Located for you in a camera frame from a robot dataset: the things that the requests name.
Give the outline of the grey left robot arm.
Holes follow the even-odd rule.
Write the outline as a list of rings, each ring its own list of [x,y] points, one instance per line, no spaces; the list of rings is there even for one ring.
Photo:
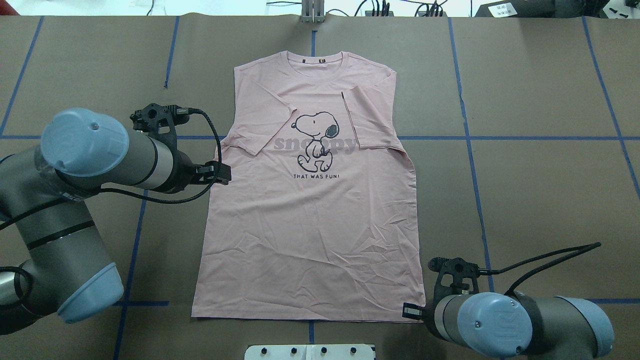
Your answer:
[[[197,164],[178,149],[176,126],[202,116],[213,131],[215,158]],[[133,193],[133,187],[175,194],[203,185],[228,185],[221,141],[199,108],[151,103],[130,116],[131,129],[80,107],[55,114],[38,145],[1,160],[1,228],[15,225],[29,252],[1,268],[1,334],[9,335],[55,313],[75,324],[114,305],[125,287],[86,205],[114,193],[158,204],[182,200]]]

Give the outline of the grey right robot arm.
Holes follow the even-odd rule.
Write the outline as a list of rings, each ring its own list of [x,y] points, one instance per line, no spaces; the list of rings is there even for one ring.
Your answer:
[[[436,338],[505,359],[596,360],[613,350],[613,324],[592,301],[481,292],[478,278],[490,271],[459,257],[434,257],[428,267],[438,274],[432,300],[404,303],[402,316],[422,321]]]

